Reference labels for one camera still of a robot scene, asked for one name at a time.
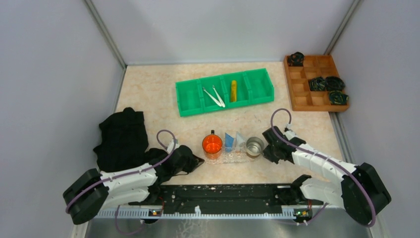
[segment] beige countertop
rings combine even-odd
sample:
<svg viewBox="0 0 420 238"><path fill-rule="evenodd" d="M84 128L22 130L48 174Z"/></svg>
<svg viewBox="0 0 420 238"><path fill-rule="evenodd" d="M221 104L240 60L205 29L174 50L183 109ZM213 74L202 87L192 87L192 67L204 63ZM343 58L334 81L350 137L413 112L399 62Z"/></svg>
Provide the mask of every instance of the beige countertop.
<svg viewBox="0 0 420 238"><path fill-rule="evenodd" d="M274 102L221 112L180 117L176 100L175 82L250 69L266 68L274 86ZM161 129L172 131L180 144L205 159L201 141L214 129L222 139L227 132L239 131L246 137L257 136L265 144L262 132L270 127L274 110L291 110L282 62L215 63L128 66L122 85L117 112L126 107L143 111L149 148L161 148L156 133ZM291 112L292 129L315 149L342 160L340 149L327 112ZM288 121L279 112L274 124L283 128ZM160 140L168 144L171 136L165 133ZM309 170L280 161L272 163L265 158L254 162L236 164L204 163L186 176L176 176L165 184L214 184L214 183L283 183L292 182Z"/></svg>

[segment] clear plastic piece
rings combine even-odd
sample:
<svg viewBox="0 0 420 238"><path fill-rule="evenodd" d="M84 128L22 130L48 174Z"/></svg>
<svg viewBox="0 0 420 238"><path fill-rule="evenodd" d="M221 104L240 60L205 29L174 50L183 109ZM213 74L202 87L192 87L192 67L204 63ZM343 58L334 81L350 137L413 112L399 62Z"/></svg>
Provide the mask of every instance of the clear plastic piece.
<svg viewBox="0 0 420 238"><path fill-rule="evenodd" d="M224 147L223 152L217 159L206 159L206 163L216 165L216 164L234 164L234 163L246 163L254 162L260 159L262 155L259 155L256 158L250 158L247 155L245 146L241 147Z"/></svg>

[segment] glass cup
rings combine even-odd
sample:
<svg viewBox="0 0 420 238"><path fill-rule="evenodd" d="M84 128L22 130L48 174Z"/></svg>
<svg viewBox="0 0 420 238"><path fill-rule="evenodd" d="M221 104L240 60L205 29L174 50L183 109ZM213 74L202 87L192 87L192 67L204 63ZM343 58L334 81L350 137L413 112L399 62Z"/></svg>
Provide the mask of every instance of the glass cup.
<svg viewBox="0 0 420 238"><path fill-rule="evenodd" d="M204 137L202 146L205 156L211 160L215 160L222 153L223 142L220 137L214 134L214 130L211 130L211 134Z"/></svg>

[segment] blue object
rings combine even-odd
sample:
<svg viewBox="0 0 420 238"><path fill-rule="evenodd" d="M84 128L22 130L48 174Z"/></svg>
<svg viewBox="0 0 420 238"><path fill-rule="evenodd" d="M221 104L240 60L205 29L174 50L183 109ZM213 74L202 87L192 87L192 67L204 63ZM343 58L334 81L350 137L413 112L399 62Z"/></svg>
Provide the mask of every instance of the blue object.
<svg viewBox="0 0 420 238"><path fill-rule="evenodd" d="M232 147L233 147L233 137L228 135L227 133L225 133L225 151L226 152L231 152L232 151Z"/></svg>

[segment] wooden compartment organizer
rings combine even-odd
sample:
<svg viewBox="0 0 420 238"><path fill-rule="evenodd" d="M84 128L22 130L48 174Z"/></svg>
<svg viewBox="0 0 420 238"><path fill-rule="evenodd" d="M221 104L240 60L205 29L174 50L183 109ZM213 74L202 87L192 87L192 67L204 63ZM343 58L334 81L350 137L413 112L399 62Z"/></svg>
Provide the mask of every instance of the wooden compartment organizer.
<svg viewBox="0 0 420 238"><path fill-rule="evenodd" d="M303 67L289 66L288 57L284 58L283 64L294 111L343 112L349 108L349 102L346 105L332 105L327 91L309 89L309 81L313 78L339 77L332 56L305 56Z"/></svg>

